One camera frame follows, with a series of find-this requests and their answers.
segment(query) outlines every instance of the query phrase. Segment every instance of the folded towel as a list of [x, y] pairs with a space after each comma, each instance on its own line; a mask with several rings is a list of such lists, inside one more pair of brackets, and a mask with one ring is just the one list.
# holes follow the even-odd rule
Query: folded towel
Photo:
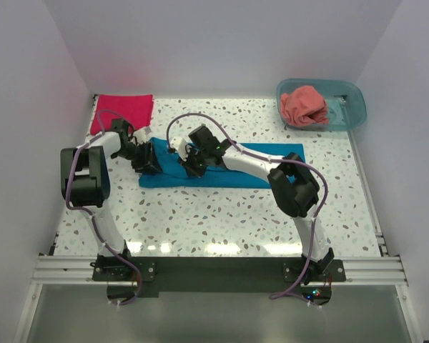
[[[151, 113], [154, 101], [152, 95], [136, 95], [136, 96], [116, 96], [116, 95], [101, 95], [97, 102], [97, 110], [95, 111], [94, 121], [91, 125], [91, 134], [94, 135], [100, 132], [99, 121], [97, 116], [102, 109], [108, 109], [121, 114], [132, 126], [138, 130], [142, 127], [149, 126], [151, 122]], [[112, 119], [119, 119], [118, 116], [107, 111], [102, 112], [103, 125], [105, 129], [111, 129]]]
[[281, 116], [292, 126], [329, 124], [327, 104], [313, 86], [302, 86], [291, 94], [281, 94]]
[[[165, 187], [224, 187], [224, 188], [255, 188], [269, 189], [270, 185], [264, 180], [238, 171], [209, 167], [203, 177], [188, 177], [186, 170], [178, 164], [178, 154], [167, 152], [167, 142], [163, 139], [152, 138], [157, 161], [163, 173], [156, 175], [142, 174], [139, 185], [143, 188]], [[243, 146], [270, 155], [287, 156], [294, 152], [304, 161], [303, 145], [301, 144], [261, 144], [242, 143]]]

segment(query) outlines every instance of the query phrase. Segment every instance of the blue plastic tub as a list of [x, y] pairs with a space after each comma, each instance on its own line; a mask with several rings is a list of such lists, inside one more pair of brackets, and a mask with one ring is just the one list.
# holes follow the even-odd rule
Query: blue plastic tub
[[[291, 94], [301, 86], [313, 86], [320, 93], [328, 107], [329, 124], [312, 124], [308, 126], [293, 126], [281, 116], [281, 94]], [[277, 108], [283, 122], [299, 130], [310, 131], [347, 131], [360, 126], [367, 118], [364, 97], [361, 91], [352, 83], [335, 80], [319, 79], [287, 79], [281, 81], [277, 88]]]

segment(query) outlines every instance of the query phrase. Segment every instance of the red towel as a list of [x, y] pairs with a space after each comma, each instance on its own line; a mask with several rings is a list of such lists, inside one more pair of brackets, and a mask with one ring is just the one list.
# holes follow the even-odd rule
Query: red towel
[[[101, 130], [97, 115], [102, 109], [109, 109], [121, 114], [125, 119], [130, 121], [130, 124], [132, 124], [136, 130], [138, 130], [142, 127], [149, 126], [151, 123], [153, 106], [154, 101], [151, 94], [136, 96], [101, 95], [99, 96], [94, 121], [91, 125], [91, 134], [94, 135]], [[111, 128], [112, 119], [118, 119], [118, 116], [109, 112], [102, 113], [101, 120], [106, 130]]]
[[313, 86], [302, 86], [291, 95], [281, 94], [281, 115], [293, 126], [329, 124], [327, 104]]

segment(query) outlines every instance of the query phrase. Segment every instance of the glass panel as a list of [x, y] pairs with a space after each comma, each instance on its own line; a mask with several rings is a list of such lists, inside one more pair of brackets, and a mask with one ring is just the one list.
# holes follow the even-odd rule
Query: glass panel
[[117, 309], [106, 287], [45, 286], [29, 342], [411, 342], [395, 287], [338, 287], [318, 309], [265, 294], [161, 293]]

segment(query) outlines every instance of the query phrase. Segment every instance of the black mounting plate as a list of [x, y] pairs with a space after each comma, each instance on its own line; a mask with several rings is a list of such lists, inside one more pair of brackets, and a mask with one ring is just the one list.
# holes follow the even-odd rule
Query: black mounting plate
[[[142, 273], [141, 297], [158, 297], [160, 292], [273, 293], [294, 282], [305, 260], [302, 257], [131, 257]], [[311, 279], [346, 281], [343, 261], [334, 259], [326, 274]], [[95, 282], [120, 282], [94, 271]]]

